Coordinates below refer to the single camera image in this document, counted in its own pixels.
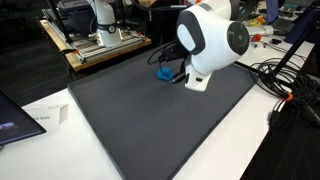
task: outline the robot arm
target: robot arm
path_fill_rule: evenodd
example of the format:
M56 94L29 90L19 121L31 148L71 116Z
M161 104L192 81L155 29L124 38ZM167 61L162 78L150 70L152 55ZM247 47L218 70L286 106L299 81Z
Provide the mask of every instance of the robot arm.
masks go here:
M190 52L185 67L187 88L205 91L215 70L235 62L247 51L248 31L241 23L230 21L232 9L229 0L204 0L180 13L177 35Z
M113 9L108 4L109 1L87 0L97 16L98 30L96 39L100 47L117 46L122 39L120 29L116 25Z

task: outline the desk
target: desk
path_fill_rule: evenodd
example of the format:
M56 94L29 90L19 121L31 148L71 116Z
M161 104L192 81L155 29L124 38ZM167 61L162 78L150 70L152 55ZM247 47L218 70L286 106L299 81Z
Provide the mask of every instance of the desk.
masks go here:
M251 57L241 61L252 60L254 63L255 59L258 58ZM268 115L277 102L277 98L255 85L215 128L174 179L239 179L268 132ZM68 118L56 132L48 131L45 135L6 145L0 152L1 178L121 179L68 90L26 107L53 104L68 104Z
M68 44L64 42L64 40L59 36L59 34L54 30L53 26L51 26L47 20L40 20L39 25L41 26L43 31L45 33L47 33L48 36L52 39L52 41L58 47L59 51L64 50L64 49L70 49L70 46L68 46ZM65 59L66 59L68 65L70 65L74 71L80 71L82 69L85 69L85 68L91 67L93 65L96 65L98 63L110 60L110 59L115 58L117 56L120 56L122 54L137 50L137 49L142 48L144 46L147 46L149 44L151 44L151 39L146 38L145 41L141 41L139 43L134 43L132 45L126 46L121 49L110 51L109 53L107 53L104 56L101 56L93 61L87 61L84 63L81 62L81 60L79 59L78 56L76 56L72 53L66 54Z

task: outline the white table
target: white table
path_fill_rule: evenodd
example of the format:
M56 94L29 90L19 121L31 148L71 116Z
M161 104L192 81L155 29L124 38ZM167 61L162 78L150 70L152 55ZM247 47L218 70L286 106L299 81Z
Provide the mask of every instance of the white table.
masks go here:
M304 43L297 53L308 56L312 47ZM254 50L250 47L239 62L251 65L264 61L266 57ZM272 52L267 53L269 58L278 54L275 50ZM299 58L295 61L303 64ZM239 179L268 132L268 115L277 102L277 98L255 85L174 179ZM48 130L47 134L6 145L0 152L1 180L121 179L67 89L25 108L56 104L68 104L68 118L55 131Z

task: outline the gray mat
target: gray mat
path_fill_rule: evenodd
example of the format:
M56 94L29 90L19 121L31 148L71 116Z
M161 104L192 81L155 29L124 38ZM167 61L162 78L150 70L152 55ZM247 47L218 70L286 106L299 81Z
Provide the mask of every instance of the gray mat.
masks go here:
M194 92L157 79L150 54L69 85L124 179L173 178L254 84L247 70L230 65L213 74L206 92Z

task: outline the wooden table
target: wooden table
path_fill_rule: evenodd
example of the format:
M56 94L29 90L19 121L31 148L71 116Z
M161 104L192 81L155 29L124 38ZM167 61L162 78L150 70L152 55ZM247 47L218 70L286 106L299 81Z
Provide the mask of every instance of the wooden table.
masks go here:
M52 39L52 41L58 47L59 51L62 51L65 49L70 49L68 44L66 42L64 42L64 40L59 36L59 34L55 31L55 29L52 28L52 26L50 25L50 23L47 20L40 20L39 24L40 24L42 30L45 31L46 34L48 34L48 36ZM141 41L139 43L132 44L128 47L112 51L104 56L101 56L101 57L95 59L94 61L81 62L79 57L75 54L72 54L72 53L65 54L65 60L72 67L72 70L77 72L82 69L96 65L98 63L110 60L110 59L115 58L117 56L120 56L122 54L137 50L137 49L142 48L144 46L147 46L149 44L151 44L151 40L149 38L145 38L145 41Z

